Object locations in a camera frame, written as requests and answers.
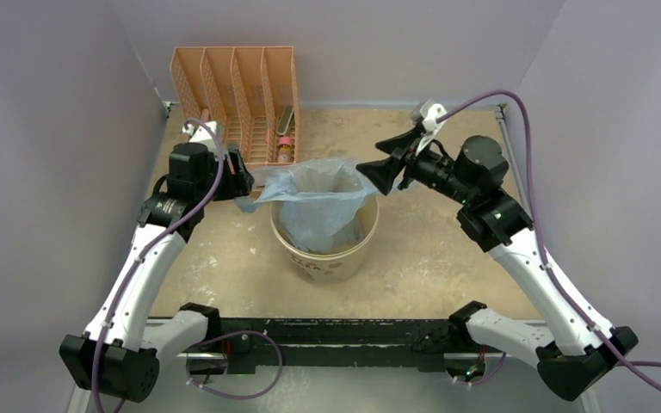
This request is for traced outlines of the blue plastic trash bag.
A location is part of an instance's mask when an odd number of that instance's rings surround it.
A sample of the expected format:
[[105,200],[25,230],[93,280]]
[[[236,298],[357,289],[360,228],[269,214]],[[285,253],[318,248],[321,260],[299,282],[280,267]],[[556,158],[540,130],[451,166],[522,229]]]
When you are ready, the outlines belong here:
[[276,218],[298,250],[331,254],[363,239],[357,217],[379,190],[355,168],[348,157],[314,159],[291,166],[255,170],[263,191],[256,198],[235,200],[244,213],[264,203],[278,208]]

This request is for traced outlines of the beige capybara trash bin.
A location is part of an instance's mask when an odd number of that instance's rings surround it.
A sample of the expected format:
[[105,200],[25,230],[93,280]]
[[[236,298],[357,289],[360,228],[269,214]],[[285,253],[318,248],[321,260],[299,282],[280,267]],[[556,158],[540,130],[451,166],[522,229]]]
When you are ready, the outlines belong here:
[[318,254],[298,250],[290,243],[277,222],[277,210],[275,205],[270,204],[271,225],[275,236],[286,249],[291,262],[300,268],[307,279],[316,283],[338,283],[352,278],[365,262],[380,221],[380,206],[376,194],[369,198],[357,213],[363,229],[363,239],[358,244],[335,253]]

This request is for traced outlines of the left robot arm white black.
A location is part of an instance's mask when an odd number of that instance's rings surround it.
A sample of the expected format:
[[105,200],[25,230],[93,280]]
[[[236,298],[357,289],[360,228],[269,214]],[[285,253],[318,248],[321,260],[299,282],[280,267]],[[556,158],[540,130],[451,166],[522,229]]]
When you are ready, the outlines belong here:
[[220,159],[202,143],[175,145],[169,170],[140,208],[131,250],[102,308],[79,336],[67,335],[59,355],[75,384],[140,403],[160,370],[184,349],[215,350],[222,340],[219,312],[183,305],[167,323],[146,326],[173,262],[202,221],[202,200],[233,200],[250,194],[254,178],[241,151],[231,145]]

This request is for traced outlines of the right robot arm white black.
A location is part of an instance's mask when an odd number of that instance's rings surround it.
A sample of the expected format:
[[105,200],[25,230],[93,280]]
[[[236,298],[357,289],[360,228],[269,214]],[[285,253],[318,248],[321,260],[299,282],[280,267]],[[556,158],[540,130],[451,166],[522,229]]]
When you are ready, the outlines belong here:
[[467,138],[456,157],[433,140],[422,147],[422,131],[412,129],[380,141],[386,154],[357,170],[382,194],[418,182],[457,201],[462,230],[522,289],[545,321],[531,325],[501,316],[473,301],[453,313],[448,337],[458,349],[475,344],[496,348],[535,368],[558,397],[573,401],[586,392],[638,343],[627,326],[615,327],[563,275],[536,243],[533,220],[502,187],[509,165],[492,138]]

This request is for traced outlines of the pink cartoon bottle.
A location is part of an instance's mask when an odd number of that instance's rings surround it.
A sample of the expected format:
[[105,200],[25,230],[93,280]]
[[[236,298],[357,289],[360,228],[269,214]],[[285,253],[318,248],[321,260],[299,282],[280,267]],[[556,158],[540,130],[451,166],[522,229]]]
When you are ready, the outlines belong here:
[[281,136],[278,139],[277,162],[291,163],[293,161],[294,146],[289,136]]

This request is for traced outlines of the grey pen case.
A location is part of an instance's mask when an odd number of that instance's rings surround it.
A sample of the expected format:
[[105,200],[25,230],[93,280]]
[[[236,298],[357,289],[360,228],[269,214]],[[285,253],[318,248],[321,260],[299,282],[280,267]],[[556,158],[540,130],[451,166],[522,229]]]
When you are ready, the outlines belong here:
[[278,136],[287,136],[291,129],[294,119],[294,107],[291,105],[285,106],[277,121],[275,132]]

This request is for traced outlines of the pink plastic file organizer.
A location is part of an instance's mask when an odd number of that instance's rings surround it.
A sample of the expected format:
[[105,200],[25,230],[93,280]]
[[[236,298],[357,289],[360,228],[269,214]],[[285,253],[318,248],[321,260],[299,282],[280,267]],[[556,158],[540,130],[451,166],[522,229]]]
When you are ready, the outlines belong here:
[[[300,96],[291,46],[179,46],[170,74],[185,117],[217,121],[249,168],[300,158]],[[277,162],[282,109],[294,107],[291,163]]]

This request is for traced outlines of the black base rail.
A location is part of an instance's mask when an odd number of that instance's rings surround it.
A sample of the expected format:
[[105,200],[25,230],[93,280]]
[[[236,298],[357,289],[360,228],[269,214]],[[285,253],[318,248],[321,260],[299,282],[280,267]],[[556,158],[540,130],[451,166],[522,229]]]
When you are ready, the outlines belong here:
[[463,337],[446,318],[250,318],[222,317],[209,336],[183,352],[199,363],[217,361],[229,374],[258,367],[407,367],[421,373],[463,375],[482,371],[501,354]]

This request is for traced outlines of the aluminium frame rail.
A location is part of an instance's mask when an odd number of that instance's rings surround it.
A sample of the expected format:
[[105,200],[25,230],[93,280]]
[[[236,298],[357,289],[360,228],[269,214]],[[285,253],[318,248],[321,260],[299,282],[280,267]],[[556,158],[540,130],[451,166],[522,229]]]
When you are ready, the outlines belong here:
[[[166,368],[162,368],[158,381],[146,400],[140,403],[126,401],[120,412],[160,412],[166,411],[171,404],[177,404],[186,395],[185,372],[189,353],[180,353]],[[75,386],[71,400],[65,412],[97,412],[91,392]]]

